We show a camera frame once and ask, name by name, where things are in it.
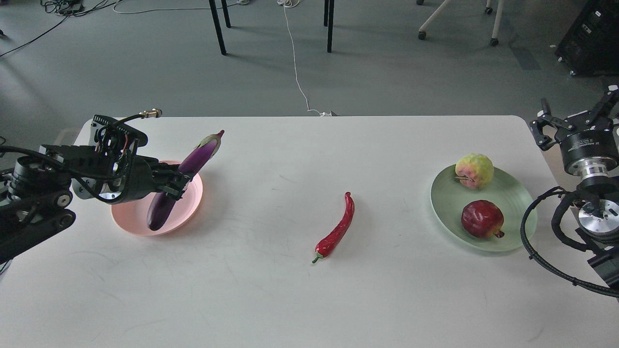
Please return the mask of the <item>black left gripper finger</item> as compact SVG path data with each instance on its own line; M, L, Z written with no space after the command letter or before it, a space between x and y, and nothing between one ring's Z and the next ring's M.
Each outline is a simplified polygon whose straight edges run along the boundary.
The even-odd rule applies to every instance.
M153 165L153 180L154 181L192 181L195 177L195 172L184 172L179 169L179 164L170 164L168 162L158 162Z
M178 201L183 197L191 182L190 180L168 181L163 185L158 185L153 192L162 193L172 200Z

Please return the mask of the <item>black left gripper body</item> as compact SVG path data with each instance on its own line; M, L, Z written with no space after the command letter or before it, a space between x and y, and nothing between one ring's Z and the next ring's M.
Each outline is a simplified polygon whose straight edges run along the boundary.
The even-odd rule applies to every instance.
M126 176L118 188L105 184L99 198L104 203L118 204L141 200L151 192L157 191L153 170L160 164L154 157L136 156L133 158Z

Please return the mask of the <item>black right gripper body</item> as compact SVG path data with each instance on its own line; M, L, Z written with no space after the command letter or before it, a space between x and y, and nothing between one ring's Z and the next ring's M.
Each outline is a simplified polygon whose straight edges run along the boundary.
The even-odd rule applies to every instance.
M604 165L603 173L618 167L618 148L612 128L560 129L559 146L567 174L585 176L582 169L586 163Z

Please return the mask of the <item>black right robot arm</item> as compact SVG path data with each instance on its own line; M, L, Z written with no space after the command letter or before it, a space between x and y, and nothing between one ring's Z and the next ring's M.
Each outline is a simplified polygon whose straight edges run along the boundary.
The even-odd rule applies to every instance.
M525 210L520 223L520 239L529 258L573 286L617 299L618 294L618 177L612 176L619 164L615 130L618 115L612 110L618 103L618 86L610 85L592 110L564 118L551 114L542 99L542 109L529 130L542 151L554 145L560 148L564 171L579 178L573 191L554 187L538 196ZM578 279L559 270L542 258L526 235L525 224L531 212L546 198L560 199L551 216L550 227L564 245L581 252L592 252L588 265L604 285Z

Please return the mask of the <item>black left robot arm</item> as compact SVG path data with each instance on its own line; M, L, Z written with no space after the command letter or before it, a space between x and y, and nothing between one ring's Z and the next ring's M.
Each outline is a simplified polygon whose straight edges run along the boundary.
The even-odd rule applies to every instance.
M1 172L1 263L70 227L76 215L68 205L75 195L115 205L162 193L149 219L161 226L201 164L195 156L172 165L137 154L148 138L128 122L160 116L158 109L124 119L96 115L89 145L43 145L38 151L2 146L3 153L21 157Z

